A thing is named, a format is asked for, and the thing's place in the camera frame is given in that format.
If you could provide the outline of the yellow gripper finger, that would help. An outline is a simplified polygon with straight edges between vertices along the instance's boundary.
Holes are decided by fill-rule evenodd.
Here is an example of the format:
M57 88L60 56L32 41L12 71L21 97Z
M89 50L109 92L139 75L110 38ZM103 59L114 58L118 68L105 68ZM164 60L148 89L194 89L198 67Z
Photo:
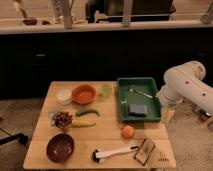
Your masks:
M175 110L171 108L163 108L162 109L162 122L169 123L175 114Z

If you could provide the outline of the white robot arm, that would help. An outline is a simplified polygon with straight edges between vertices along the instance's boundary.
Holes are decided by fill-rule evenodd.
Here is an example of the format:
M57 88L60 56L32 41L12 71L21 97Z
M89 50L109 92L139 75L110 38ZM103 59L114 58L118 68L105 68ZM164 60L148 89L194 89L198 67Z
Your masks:
M156 94L161 104L162 123L171 120L184 98L213 114L213 87L203 82L205 76L206 69L199 61L174 66L164 73L165 84Z

